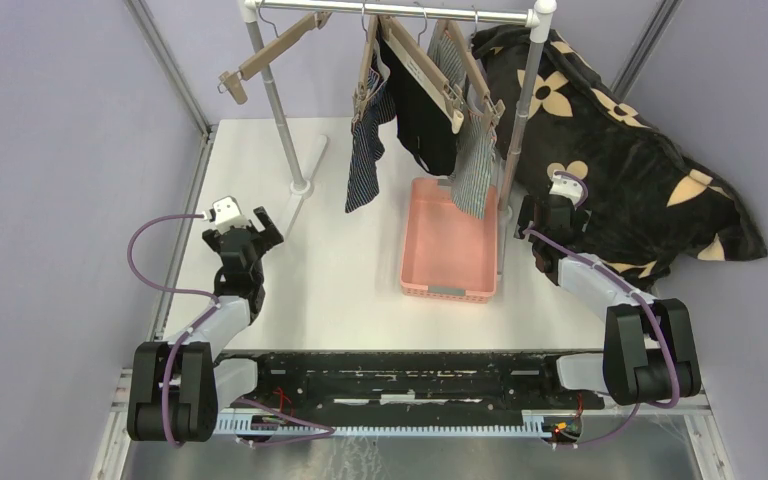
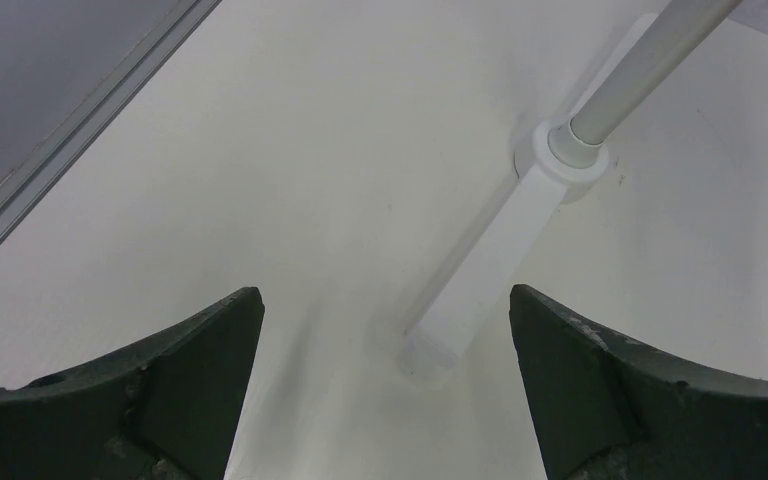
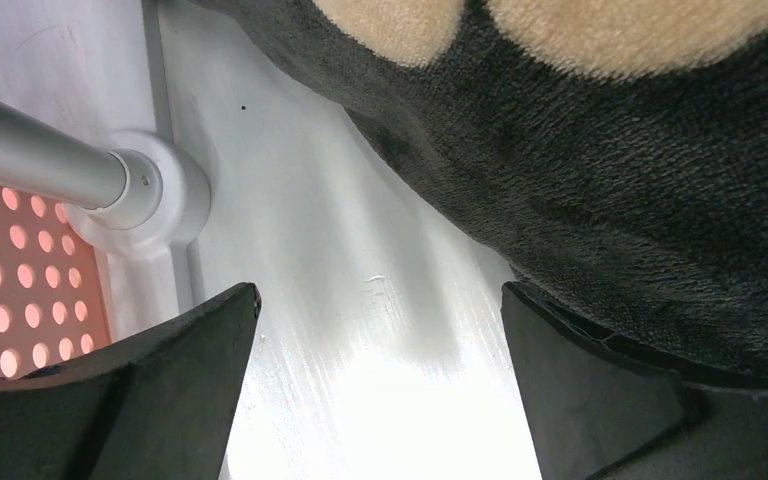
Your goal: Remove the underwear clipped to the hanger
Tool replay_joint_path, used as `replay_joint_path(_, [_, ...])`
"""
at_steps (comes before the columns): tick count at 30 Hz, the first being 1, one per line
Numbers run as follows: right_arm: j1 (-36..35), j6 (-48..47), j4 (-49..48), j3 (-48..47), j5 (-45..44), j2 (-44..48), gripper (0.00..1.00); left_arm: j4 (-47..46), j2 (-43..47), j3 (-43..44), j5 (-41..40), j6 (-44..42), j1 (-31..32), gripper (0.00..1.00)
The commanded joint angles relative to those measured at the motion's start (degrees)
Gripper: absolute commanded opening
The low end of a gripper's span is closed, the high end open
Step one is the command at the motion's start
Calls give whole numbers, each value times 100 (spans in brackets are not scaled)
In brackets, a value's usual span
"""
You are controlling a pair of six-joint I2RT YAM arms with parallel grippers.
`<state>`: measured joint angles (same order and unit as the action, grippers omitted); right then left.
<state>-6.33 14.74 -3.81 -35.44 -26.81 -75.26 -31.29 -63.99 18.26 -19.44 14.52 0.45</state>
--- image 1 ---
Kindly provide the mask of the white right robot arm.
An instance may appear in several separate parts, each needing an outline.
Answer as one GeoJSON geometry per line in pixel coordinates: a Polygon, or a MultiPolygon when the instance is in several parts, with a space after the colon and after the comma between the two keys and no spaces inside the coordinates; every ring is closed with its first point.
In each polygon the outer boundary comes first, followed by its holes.
{"type": "Polygon", "coordinates": [[[619,405],[657,408],[698,395],[702,378],[687,306],[641,291],[597,256],[570,250],[566,244],[582,234],[584,218],[568,197],[527,195],[516,235],[530,243],[538,271],[602,318],[599,391],[619,405]]]}

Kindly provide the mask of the beige hanger of striped underwear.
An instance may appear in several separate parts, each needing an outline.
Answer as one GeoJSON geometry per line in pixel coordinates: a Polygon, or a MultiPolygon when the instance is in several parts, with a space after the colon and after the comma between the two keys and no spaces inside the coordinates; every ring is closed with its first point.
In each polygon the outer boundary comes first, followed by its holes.
{"type": "Polygon", "coordinates": [[[366,32],[365,44],[359,67],[359,80],[352,96],[354,108],[352,120],[354,122],[361,119],[372,97],[373,88],[370,86],[370,74],[378,48],[379,17],[372,15],[363,26],[366,32]]]}

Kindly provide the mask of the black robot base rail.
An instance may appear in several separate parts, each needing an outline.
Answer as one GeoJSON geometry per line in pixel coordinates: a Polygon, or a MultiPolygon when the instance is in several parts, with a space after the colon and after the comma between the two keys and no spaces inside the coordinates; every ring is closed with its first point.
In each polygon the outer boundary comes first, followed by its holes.
{"type": "Polygon", "coordinates": [[[546,352],[228,353],[251,360],[257,385],[232,407],[257,430],[325,433],[502,432],[524,416],[601,410],[596,393],[560,384],[559,355],[546,352]]]}

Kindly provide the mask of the beige hanger of black underwear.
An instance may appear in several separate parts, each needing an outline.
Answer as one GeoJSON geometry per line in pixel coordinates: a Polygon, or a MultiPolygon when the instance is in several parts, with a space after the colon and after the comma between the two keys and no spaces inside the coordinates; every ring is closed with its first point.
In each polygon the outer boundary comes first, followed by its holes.
{"type": "Polygon", "coordinates": [[[405,27],[392,16],[382,16],[382,37],[407,72],[448,118],[451,132],[458,134],[464,122],[464,100],[461,90],[420,47],[405,27]]]}

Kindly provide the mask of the black underwear beige waistband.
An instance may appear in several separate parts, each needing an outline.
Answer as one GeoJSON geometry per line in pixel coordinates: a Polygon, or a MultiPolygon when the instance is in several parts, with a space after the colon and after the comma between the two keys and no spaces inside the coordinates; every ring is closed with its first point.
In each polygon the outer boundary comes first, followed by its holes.
{"type": "Polygon", "coordinates": [[[438,108],[396,53],[378,35],[383,63],[389,68],[387,90],[395,107],[397,138],[428,174],[449,176],[457,155],[456,135],[438,108]]]}

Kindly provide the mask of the dark blue striped underwear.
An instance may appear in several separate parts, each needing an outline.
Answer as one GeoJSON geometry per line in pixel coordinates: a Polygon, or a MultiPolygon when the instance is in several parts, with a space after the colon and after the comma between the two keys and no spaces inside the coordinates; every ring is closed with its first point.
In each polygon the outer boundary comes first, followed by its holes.
{"type": "Polygon", "coordinates": [[[396,118],[395,102],[388,90],[390,70],[371,67],[365,108],[352,119],[352,154],[344,211],[351,213],[372,202],[380,193],[377,162],[385,147],[379,127],[396,118]]]}

